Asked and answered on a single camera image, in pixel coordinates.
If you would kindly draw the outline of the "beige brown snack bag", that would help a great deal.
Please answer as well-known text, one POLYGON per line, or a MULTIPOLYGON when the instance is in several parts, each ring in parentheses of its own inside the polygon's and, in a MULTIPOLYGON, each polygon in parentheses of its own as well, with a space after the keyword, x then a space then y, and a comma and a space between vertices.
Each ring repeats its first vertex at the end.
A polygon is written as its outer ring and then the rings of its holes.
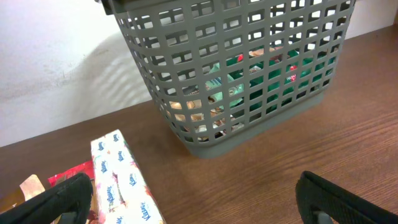
MULTIPOLYGON (((182 106, 180 103, 178 102, 174 102, 174 101, 170 101, 170 107, 172 109, 176 109, 176 110, 181 110, 182 106)), ((194 100, 194 101, 188 101, 187 102, 187 108, 188 109, 197 109, 197 108, 201 108, 201 100, 194 100)), ((224 113, 224 108, 222 106, 217 106, 213 109, 210 110, 210 117, 213 118, 215 116, 221 115, 224 113)), ((174 114, 175 119, 177 121, 181 121, 181 122, 185 122, 186 121, 186 117, 183 114, 174 114)), ((235 115, 230 115, 229 116, 231 121, 234 121, 236 119, 235 115)), ((198 121, 204 121, 205 120, 205 114, 204 113, 194 113, 190 115, 190 119, 192 122, 198 122, 198 121)), ((219 128, 220 126, 223 126, 226 124, 226 118, 222 117, 220 119, 217 119, 215 121, 212 122, 212 128, 216 129, 219 128)), ((235 123, 231 126, 231 130, 232 131, 236 131, 238 129, 241 129, 244 127, 244 124, 241 122, 235 123)), ((195 128, 195 132, 196 133, 204 133, 206 131, 209 130, 208 126, 205 124, 199 124, 194 126, 195 128)), ((181 127, 182 131, 185 132, 189 132, 190 129, 187 126, 182 126, 181 127)), ((227 134, 226 130, 219 130, 215 133, 215 139, 220 138, 222 136, 225 136, 227 134)), ((208 136, 199 136, 198 137, 198 142, 207 142, 209 141, 209 137, 208 136)))

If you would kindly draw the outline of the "Kleenex tissue multipack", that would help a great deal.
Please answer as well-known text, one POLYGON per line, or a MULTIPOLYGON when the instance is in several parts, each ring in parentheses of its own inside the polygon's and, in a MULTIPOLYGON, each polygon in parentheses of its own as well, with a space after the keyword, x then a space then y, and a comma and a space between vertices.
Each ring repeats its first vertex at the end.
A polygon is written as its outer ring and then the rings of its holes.
POLYGON ((92 140, 91 157, 100 223, 165 223, 120 130, 92 140))

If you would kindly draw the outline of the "San Remo spaghetti pack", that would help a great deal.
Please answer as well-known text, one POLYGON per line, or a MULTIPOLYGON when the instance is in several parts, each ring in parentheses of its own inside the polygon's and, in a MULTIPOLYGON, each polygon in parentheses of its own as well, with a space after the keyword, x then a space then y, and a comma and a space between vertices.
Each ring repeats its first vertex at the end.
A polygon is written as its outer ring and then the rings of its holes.
POLYGON ((90 183, 92 185, 91 187, 92 193, 91 193, 90 210, 86 217, 87 224, 100 223, 98 215, 98 203, 96 199, 95 174, 93 167, 94 167, 93 161, 84 162, 64 172, 55 174, 47 179, 51 187, 61 184, 64 181, 68 181, 69 179, 76 179, 75 177, 76 175, 78 177, 85 176, 85 179, 90 180, 90 183))

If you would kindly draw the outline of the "green Nescafe coffee bag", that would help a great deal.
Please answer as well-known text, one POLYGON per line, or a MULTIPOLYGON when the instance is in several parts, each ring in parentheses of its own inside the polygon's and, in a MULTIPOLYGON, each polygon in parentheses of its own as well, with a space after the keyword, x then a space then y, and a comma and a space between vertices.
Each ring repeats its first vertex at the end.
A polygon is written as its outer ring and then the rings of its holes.
POLYGON ((282 78, 282 69, 275 68, 274 65, 281 63, 282 56, 278 55, 269 60, 269 68, 272 70, 267 75, 259 75, 249 81, 249 87, 263 85, 263 89, 258 89, 249 95, 250 100, 266 97, 268 108, 266 113, 275 111, 279 107, 290 104, 294 92, 297 90, 297 99, 307 94, 306 87, 315 83, 310 92, 317 91, 320 80, 324 77, 330 78, 333 71, 332 65, 336 63, 336 57, 326 59, 326 52, 320 52, 316 57, 312 55, 305 57, 301 62, 298 61, 299 52, 290 50, 287 54, 288 59, 294 59, 293 63, 286 65, 286 77, 282 78))

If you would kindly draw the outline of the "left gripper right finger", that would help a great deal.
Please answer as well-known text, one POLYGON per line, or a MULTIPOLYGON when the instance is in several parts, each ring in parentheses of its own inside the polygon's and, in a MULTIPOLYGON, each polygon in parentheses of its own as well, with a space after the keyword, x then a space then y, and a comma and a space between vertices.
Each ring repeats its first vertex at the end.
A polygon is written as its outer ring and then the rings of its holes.
POLYGON ((397 215, 339 187, 310 171, 302 172, 295 196, 305 224, 397 223, 397 215))

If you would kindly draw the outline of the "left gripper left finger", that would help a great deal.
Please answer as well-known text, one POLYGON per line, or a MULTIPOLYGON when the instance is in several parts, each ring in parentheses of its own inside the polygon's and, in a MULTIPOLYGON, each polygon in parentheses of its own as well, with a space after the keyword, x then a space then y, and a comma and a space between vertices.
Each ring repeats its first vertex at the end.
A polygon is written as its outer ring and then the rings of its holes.
POLYGON ((69 179, 1 214, 2 224, 52 223, 67 214, 67 223, 85 223, 92 185, 85 176, 69 179))

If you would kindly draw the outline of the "grey plastic shopping basket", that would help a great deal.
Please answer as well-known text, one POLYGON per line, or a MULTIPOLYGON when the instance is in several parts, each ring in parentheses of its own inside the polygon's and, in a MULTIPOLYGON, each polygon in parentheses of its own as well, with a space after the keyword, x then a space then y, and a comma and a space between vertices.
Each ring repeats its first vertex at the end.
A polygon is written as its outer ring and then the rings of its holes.
POLYGON ((324 91, 335 76, 340 50, 345 40, 355 3, 349 0, 103 0, 107 15, 115 17, 118 27, 132 54, 141 77, 168 122, 171 130, 191 154, 211 158, 222 155, 244 141, 282 123, 319 104, 324 91), (293 94, 290 104, 266 113, 266 97, 250 100, 249 95, 263 89, 263 85, 249 87, 249 81, 267 75, 269 60, 281 55, 281 63, 274 65, 286 75, 290 50, 299 52, 298 61, 326 52, 326 59, 336 57, 330 78, 320 80, 317 91, 297 99, 293 94), (215 63, 218 72, 207 74, 215 63), (214 77, 235 81, 224 84, 223 91, 244 84, 238 95, 224 96, 222 101, 209 103, 205 82, 214 77), (229 101, 243 97, 233 108, 229 101), (188 109, 187 102, 201 100, 201 108, 188 109), (170 101, 182 109, 170 107, 170 101), (213 118, 210 110, 222 106, 224 113, 213 118), (190 115, 204 113, 205 120, 192 122, 190 115), (174 114, 183 114, 185 122, 177 121, 174 114), (226 118, 226 124, 213 129, 212 122, 226 118), (236 131, 231 126, 241 122, 236 131), (194 126, 205 124, 209 130, 196 133, 194 126), (187 126, 190 131, 181 130, 187 126), (215 133, 225 129, 227 134, 215 139, 215 133), (209 141, 198 142, 199 136, 209 141))

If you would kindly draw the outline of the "teal wet wipes pack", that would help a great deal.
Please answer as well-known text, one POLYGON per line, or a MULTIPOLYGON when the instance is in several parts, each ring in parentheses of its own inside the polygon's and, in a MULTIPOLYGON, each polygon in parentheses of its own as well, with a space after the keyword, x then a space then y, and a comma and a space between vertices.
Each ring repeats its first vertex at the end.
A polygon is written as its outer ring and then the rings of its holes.
MULTIPOLYGON (((218 72, 220 70, 220 63, 215 63, 210 71, 207 74, 212 74, 215 72, 218 72)), ((230 74, 226 75, 226 78, 222 77, 214 77, 210 80, 207 80, 205 82, 205 88, 208 91, 215 90, 214 93, 210 94, 208 96, 208 101, 209 103, 217 103, 219 101, 222 101, 224 99, 224 96, 228 95, 229 97, 238 95, 244 91, 244 84, 240 83, 235 86, 232 86, 228 88, 228 91, 223 91, 222 87, 224 84, 233 82, 235 81, 235 78, 233 78, 230 74)), ((244 99, 243 97, 236 98, 235 100, 229 101, 229 107, 233 108, 235 106, 240 105, 243 103, 244 99)))

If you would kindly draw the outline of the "beige pastry bag left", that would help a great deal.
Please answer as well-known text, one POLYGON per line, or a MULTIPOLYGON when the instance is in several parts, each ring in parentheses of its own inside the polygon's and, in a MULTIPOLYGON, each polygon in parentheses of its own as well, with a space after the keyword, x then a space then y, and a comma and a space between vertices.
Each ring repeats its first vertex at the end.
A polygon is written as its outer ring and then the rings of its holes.
POLYGON ((37 175, 32 174, 23 183, 5 196, 1 197, 1 213, 30 200, 45 191, 37 175))

